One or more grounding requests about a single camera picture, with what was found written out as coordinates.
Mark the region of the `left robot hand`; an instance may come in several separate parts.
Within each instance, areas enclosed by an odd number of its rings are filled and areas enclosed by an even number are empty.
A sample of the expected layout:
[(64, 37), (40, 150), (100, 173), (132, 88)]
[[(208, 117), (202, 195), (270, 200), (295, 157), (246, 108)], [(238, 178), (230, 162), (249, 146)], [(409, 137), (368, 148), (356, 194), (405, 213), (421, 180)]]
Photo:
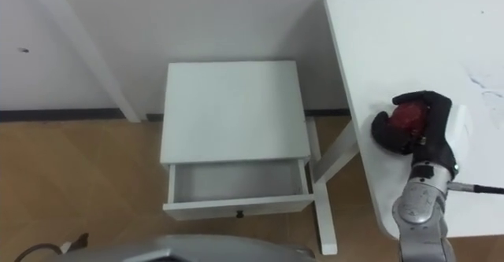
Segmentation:
[(75, 251), (75, 250), (78, 250), (78, 249), (85, 249), (85, 248), (87, 248), (88, 247), (88, 239), (89, 239), (89, 234), (88, 233), (83, 233), (75, 241), (73, 241), (73, 242), (65, 242), (60, 247), (61, 253), (65, 254), (67, 252), (71, 252), (71, 251)]

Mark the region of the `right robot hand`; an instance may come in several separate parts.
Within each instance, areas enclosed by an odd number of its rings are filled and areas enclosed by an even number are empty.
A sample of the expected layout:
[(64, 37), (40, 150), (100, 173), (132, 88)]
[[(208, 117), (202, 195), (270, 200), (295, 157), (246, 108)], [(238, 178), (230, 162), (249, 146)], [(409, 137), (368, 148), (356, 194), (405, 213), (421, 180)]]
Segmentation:
[(371, 124), (375, 143), (388, 152), (413, 156), (412, 164), (428, 161), (447, 169), (452, 178), (458, 175), (457, 161), (446, 131), (453, 102), (432, 90), (414, 91), (392, 98), (394, 105), (417, 103), (426, 107), (424, 125), (414, 135), (390, 122), (387, 112), (379, 112)]

